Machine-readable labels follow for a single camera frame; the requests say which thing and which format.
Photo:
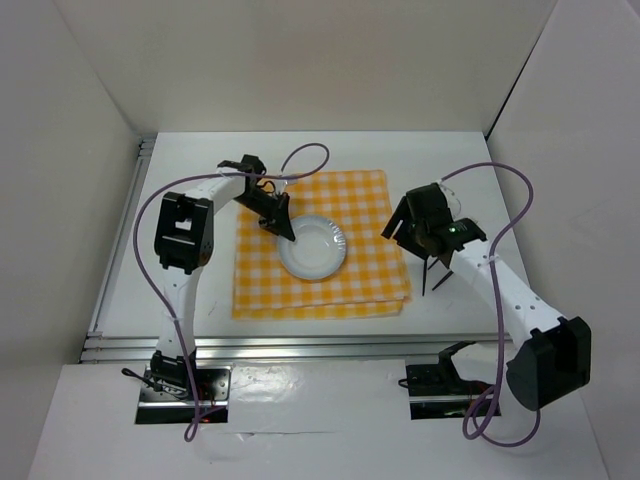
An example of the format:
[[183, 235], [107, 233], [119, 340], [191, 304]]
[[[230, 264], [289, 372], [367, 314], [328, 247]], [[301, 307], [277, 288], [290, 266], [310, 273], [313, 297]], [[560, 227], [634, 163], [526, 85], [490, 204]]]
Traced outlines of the black spoon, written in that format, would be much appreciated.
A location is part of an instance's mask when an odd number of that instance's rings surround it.
[[421, 283], [421, 296], [424, 296], [426, 293], [426, 285], [427, 285], [427, 275], [429, 271], [429, 259], [428, 257], [423, 261], [422, 267], [422, 283]]

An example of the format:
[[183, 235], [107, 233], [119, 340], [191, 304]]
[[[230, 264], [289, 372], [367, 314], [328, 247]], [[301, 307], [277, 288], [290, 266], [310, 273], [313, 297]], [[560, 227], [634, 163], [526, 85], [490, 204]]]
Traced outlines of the black fork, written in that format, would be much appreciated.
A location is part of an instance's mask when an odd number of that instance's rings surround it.
[[453, 271], [448, 271], [432, 288], [432, 291], [436, 291], [441, 285], [453, 276]]

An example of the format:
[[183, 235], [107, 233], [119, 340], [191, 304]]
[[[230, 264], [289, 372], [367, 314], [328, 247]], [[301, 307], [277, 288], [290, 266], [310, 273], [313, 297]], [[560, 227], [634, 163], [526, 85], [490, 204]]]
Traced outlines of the white round plate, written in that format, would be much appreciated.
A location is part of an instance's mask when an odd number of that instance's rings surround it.
[[347, 239], [332, 220], [315, 214], [291, 221], [296, 240], [280, 237], [279, 260], [285, 270], [305, 281], [325, 280], [338, 272], [347, 256]]

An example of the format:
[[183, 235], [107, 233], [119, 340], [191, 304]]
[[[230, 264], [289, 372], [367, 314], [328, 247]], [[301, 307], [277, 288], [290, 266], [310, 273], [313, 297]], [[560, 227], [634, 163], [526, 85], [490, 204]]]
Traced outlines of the yellow white checkered cloth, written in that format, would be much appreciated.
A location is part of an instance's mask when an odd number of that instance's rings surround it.
[[321, 172], [286, 189], [295, 241], [237, 216], [235, 320], [346, 320], [398, 315], [411, 296], [381, 170]]

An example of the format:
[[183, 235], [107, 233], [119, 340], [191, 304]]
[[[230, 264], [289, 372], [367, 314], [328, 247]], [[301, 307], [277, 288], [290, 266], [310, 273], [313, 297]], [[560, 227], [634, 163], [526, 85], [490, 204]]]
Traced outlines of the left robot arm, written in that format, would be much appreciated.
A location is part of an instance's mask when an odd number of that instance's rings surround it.
[[194, 315], [197, 286], [214, 253], [214, 217], [235, 201], [258, 215], [261, 229], [294, 241], [286, 193], [266, 193], [258, 185], [267, 174], [262, 161], [245, 155], [223, 161], [216, 176], [190, 193], [163, 195], [154, 238], [164, 279], [162, 302], [169, 325], [164, 327], [150, 363], [154, 382], [176, 399], [198, 387]]

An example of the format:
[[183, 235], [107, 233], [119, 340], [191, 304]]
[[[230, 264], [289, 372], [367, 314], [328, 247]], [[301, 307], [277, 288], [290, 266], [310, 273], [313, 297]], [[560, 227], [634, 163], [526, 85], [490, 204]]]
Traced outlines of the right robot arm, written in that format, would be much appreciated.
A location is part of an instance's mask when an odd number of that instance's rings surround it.
[[590, 381], [592, 332], [580, 317], [565, 318], [502, 260], [471, 219], [454, 219], [441, 187], [408, 191], [382, 231], [417, 257], [440, 261], [489, 306], [500, 301], [506, 332], [516, 347], [506, 380], [516, 400], [541, 409]]

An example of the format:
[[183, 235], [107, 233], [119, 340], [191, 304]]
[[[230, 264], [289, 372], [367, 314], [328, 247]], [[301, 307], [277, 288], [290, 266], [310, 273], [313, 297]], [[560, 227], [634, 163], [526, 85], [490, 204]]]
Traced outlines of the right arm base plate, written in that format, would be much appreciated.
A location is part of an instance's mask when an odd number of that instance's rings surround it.
[[452, 358], [459, 351], [475, 346], [474, 342], [458, 342], [440, 351], [436, 363], [405, 366], [406, 375], [398, 381], [409, 395], [412, 420], [462, 419], [474, 401], [490, 384], [463, 380]]

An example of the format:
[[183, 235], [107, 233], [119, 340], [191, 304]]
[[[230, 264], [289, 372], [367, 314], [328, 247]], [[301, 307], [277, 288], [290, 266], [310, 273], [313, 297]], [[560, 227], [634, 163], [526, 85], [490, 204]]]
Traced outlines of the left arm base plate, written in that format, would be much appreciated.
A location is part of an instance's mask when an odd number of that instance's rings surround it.
[[[229, 415], [231, 367], [201, 368], [195, 372], [200, 423], [226, 423]], [[195, 402], [189, 387], [179, 387], [158, 380], [145, 366], [135, 416], [138, 425], [189, 424]]]

